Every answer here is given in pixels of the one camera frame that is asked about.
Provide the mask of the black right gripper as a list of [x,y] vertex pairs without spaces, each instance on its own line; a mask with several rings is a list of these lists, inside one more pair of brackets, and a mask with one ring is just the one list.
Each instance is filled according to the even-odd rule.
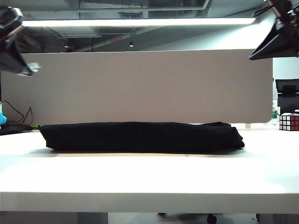
[[272,29],[250,54],[250,60],[299,56],[299,5],[291,0],[266,0],[275,14]]

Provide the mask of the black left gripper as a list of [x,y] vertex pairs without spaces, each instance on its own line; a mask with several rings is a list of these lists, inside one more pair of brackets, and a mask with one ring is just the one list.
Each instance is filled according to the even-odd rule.
[[0,7],[0,70],[20,76],[32,76],[41,66],[36,62],[26,63],[19,53],[16,41],[9,39],[22,29],[21,10],[16,7]]

